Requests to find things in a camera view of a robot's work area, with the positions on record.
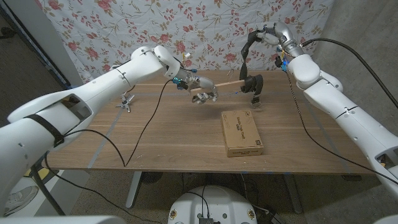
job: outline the wire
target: wire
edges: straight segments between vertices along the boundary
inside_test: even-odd
[[[390,177],[388,177],[388,176],[386,176],[386,175],[384,175],[384,174],[381,174],[381,173],[379,173],[378,171],[375,171],[375,170],[372,170],[372,169],[370,169],[370,168],[367,168],[366,166],[363,166],[363,165],[361,165],[361,164],[358,164],[358,163],[356,163],[356,162],[354,162],[354,161],[351,161],[351,160],[349,160],[349,159],[346,159],[345,157],[343,157],[343,156],[341,156],[341,155],[339,155],[339,154],[336,154],[336,153],[330,151],[329,149],[323,147],[323,146],[322,146],[321,144],[319,144],[314,138],[312,138],[312,136],[310,135],[310,133],[308,133],[308,131],[307,131],[306,127],[305,127],[304,120],[303,120],[303,117],[302,117],[302,115],[301,115],[301,111],[300,111],[300,108],[299,108],[299,104],[297,103],[297,99],[296,99],[296,96],[295,96],[294,91],[293,91],[292,82],[290,81],[289,74],[286,73],[286,76],[287,76],[287,78],[289,79],[290,90],[291,90],[292,95],[293,95],[294,103],[296,104],[296,108],[297,108],[297,111],[298,111],[298,115],[300,116],[301,124],[303,125],[304,131],[305,131],[305,133],[307,134],[307,136],[309,136],[310,139],[311,139],[313,142],[315,142],[315,144],[317,144],[319,147],[321,147],[322,149],[326,150],[327,152],[329,152],[329,153],[331,153],[331,154],[333,154],[333,155],[339,157],[340,159],[344,159],[344,160],[347,161],[347,162],[350,162],[350,163],[352,163],[352,164],[354,164],[354,165],[357,165],[357,166],[359,166],[359,167],[362,167],[363,169],[366,169],[366,170],[371,171],[371,172],[373,172],[373,173],[375,173],[375,174],[378,174],[378,175],[380,175],[380,176],[382,176],[382,177],[384,177],[384,178],[386,178],[386,179],[388,179],[388,180],[390,180],[390,181],[392,181],[393,183],[395,183],[395,184],[398,185],[398,182],[396,182],[395,180],[391,179]]]
[[[205,185],[203,186],[203,190],[201,191],[201,197],[202,197],[202,199],[204,199],[203,198],[203,194],[205,193]],[[201,215],[202,215],[202,217],[203,217],[203,200],[201,201]]]
[[[246,199],[249,201],[249,199],[248,199],[248,191],[247,191],[247,188],[246,188],[246,181],[244,180],[243,174],[241,174],[241,177],[242,177],[243,185],[244,185],[244,194],[245,194],[245,196],[246,196]],[[258,208],[258,209],[260,209],[260,210],[265,211],[265,212],[266,212],[266,215],[268,215],[268,214],[270,213],[270,211],[267,210],[267,209],[265,209],[265,208],[261,208],[261,207],[259,207],[259,206],[257,206],[257,205],[252,204],[252,203],[251,203],[251,205],[252,205],[254,208]],[[274,218],[279,224],[281,224],[281,222],[280,222],[278,219],[276,219],[276,217],[275,217],[274,214],[271,213],[271,215],[272,215],[272,216],[271,216],[271,219]]]
[[[77,130],[77,131],[72,131],[72,132],[70,132],[70,133],[66,133],[66,135],[64,135],[63,137],[67,137],[67,136],[69,136],[69,135],[71,135],[71,134],[79,133],[79,132],[82,132],[82,131],[89,131],[89,132],[93,132],[93,133],[99,134],[100,136],[102,136],[102,137],[104,137],[106,140],[108,140],[108,141],[112,144],[112,146],[115,148],[115,150],[118,152],[119,157],[120,157],[120,159],[122,160],[123,166],[124,166],[124,167],[127,166],[127,164],[124,163],[123,156],[122,156],[122,154],[120,153],[118,147],[116,147],[116,145],[112,142],[112,140],[110,140],[108,137],[106,137],[104,134],[102,134],[102,133],[99,132],[99,131],[95,131],[95,130],[91,130],[91,129],[81,129],[81,130]]]
[[[49,190],[47,190],[47,188],[45,187],[43,180],[40,178],[39,172],[37,171],[36,164],[34,164],[30,169],[32,171],[33,178],[35,179],[37,186],[39,186],[45,198],[50,202],[55,211],[57,211],[58,215],[65,216],[65,212],[63,212],[61,206],[57,203],[55,198],[50,194]]]
[[[132,155],[133,155],[134,152],[136,151],[137,146],[138,146],[138,143],[139,143],[139,140],[141,139],[142,134],[144,134],[144,131],[145,131],[145,129],[147,128],[148,124],[150,123],[150,121],[152,121],[152,118],[154,118],[154,116],[155,116],[155,114],[156,114],[156,111],[157,111],[157,108],[159,107],[160,99],[162,98],[162,94],[163,94],[164,88],[165,88],[166,85],[169,83],[169,81],[171,81],[171,80],[168,80],[166,83],[164,83],[164,86],[163,86],[163,88],[162,88],[162,91],[160,92],[159,100],[157,101],[157,105],[156,105],[154,114],[152,114],[152,116],[151,116],[150,119],[148,120],[147,124],[145,125],[144,129],[142,130],[141,134],[139,135],[137,144],[136,144],[134,150],[132,151],[131,156],[130,156],[129,160],[127,161],[126,165],[124,165],[125,167],[129,164],[129,162],[130,162],[130,160],[131,160],[131,158],[132,158]]]
[[[182,191],[181,194],[184,193],[184,173],[181,173],[181,179],[182,179]]]
[[[48,154],[48,153],[46,153],[45,156],[44,156],[45,165],[47,166],[47,169],[48,169],[51,173],[53,173],[56,177],[58,177],[59,179],[61,179],[61,180],[63,180],[63,181],[66,181],[66,182],[68,182],[69,184],[72,184],[73,186],[78,187],[78,188],[80,188],[80,189],[88,190],[88,191],[90,191],[90,192],[96,193],[96,194],[99,195],[101,198],[103,198],[103,199],[106,200],[108,203],[110,203],[111,205],[113,205],[113,206],[115,206],[116,208],[118,208],[118,209],[120,209],[120,210],[126,212],[127,214],[131,215],[131,216],[134,217],[134,218],[138,218],[138,219],[141,220],[142,222],[152,222],[152,223],[159,223],[159,224],[162,224],[162,223],[159,222],[159,221],[147,220],[147,219],[138,217],[137,215],[133,215],[133,214],[131,214],[130,212],[128,212],[127,210],[125,210],[125,209],[123,209],[122,207],[120,207],[119,205],[116,205],[115,203],[113,203],[113,202],[111,202],[110,200],[108,200],[104,195],[102,195],[102,194],[99,193],[98,191],[93,190],[93,189],[89,189],[89,188],[86,188],[86,187],[79,186],[79,185],[77,185],[77,184],[75,184],[75,183],[73,183],[73,182],[71,182],[71,181],[69,181],[69,180],[67,180],[67,179],[65,179],[65,178],[63,178],[63,177],[61,177],[61,176],[59,176],[58,174],[56,174],[56,173],[50,168],[49,163],[47,162],[47,154]]]
[[[136,87],[136,86],[135,86],[135,85],[133,85],[133,86],[131,87],[131,89],[130,89],[129,91],[127,91],[126,93],[130,92],[131,90],[133,90],[133,89],[134,89],[134,87]]]
[[[183,67],[180,67],[181,69],[184,69],[185,71],[189,71],[189,72],[191,72],[191,69],[186,69],[186,68],[183,68]]]
[[[205,201],[206,207],[207,207],[207,218],[210,218],[209,206],[208,206],[208,204],[207,204],[206,199],[205,199],[204,197],[200,196],[200,194],[196,194],[196,193],[194,193],[194,192],[187,192],[187,193],[189,193],[189,194],[194,194],[194,195],[196,195],[196,196],[199,196],[199,197],[201,197],[202,201]]]
[[[246,182],[244,181],[243,174],[241,174],[241,177],[242,177],[243,185],[244,185],[244,194],[245,194],[245,196],[246,196],[246,199],[249,200],[249,199],[248,199],[248,190],[247,190],[247,188],[246,188]],[[265,208],[261,208],[261,207],[258,207],[257,205],[253,205],[253,204],[251,204],[251,205],[252,205],[253,207],[256,207],[256,208],[258,208],[258,209],[260,209],[260,210],[265,211],[266,214],[269,213],[269,210],[267,210],[267,209],[265,209]]]
[[[384,83],[381,81],[381,79],[376,75],[376,73],[373,71],[373,69],[368,65],[368,63],[365,62],[365,60],[357,53],[354,49],[352,49],[350,46],[345,45],[341,42],[338,42],[337,40],[331,40],[327,38],[315,38],[311,40],[307,40],[304,43],[301,44],[302,47],[307,46],[308,44],[311,44],[314,41],[326,41],[326,42],[331,42],[337,45],[340,45],[344,47],[345,49],[349,50],[351,53],[355,55],[356,58],[359,59],[359,61],[366,67],[366,69],[370,72],[370,74],[373,76],[373,78],[377,81],[377,83],[380,85],[380,87],[383,89],[383,91],[387,94],[387,96],[390,98],[392,103],[398,108],[398,102],[397,100],[393,97],[393,95],[390,93],[390,91],[387,89],[387,87],[384,85]]]

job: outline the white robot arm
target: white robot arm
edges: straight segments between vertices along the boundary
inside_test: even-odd
[[[283,49],[289,61],[286,70],[294,76],[306,99],[336,120],[375,171],[398,182],[398,137],[347,98],[340,81],[320,70],[284,23],[276,22],[270,29],[265,26],[257,37]],[[398,198],[398,185],[380,175],[377,177]]]
[[[194,76],[180,66],[162,46],[140,47],[132,53],[130,61],[91,82],[41,96],[12,112],[8,116],[10,124],[0,128],[0,212],[3,213],[9,192],[27,169],[47,151],[59,150],[74,141],[80,133],[63,136],[87,128],[104,105],[135,84],[163,74],[188,90],[210,90],[198,94],[195,101],[199,104],[210,98],[217,100],[217,89],[210,79]]]

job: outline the cardboard box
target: cardboard box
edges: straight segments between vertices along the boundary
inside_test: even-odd
[[[224,111],[221,113],[221,124],[228,157],[262,153],[264,146],[251,111]]]

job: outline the floral curtain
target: floral curtain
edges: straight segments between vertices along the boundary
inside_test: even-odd
[[[140,46],[163,45],[186,67],[239,69],[247,34],[288,24],[299,42],[319,37],[334,0],[35,0],[59,33],[83,83],[129,60]],[[307,48],[311,54],[314,45]],[[250,70],[275,69],[275,48],[256,44]]]

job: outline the floral backdrop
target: floral backdrop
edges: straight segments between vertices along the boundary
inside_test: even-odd
[[[334,0],[35,0],[59,33],[84,83],[129,60],[140,46],[163,45],[184,65],[239,69],[247,34],[288,24],[299,42],[319,37]],[[314,45],[308,47],[312,53]],[[275,69],[275,48],[254,44],[250,70]]]

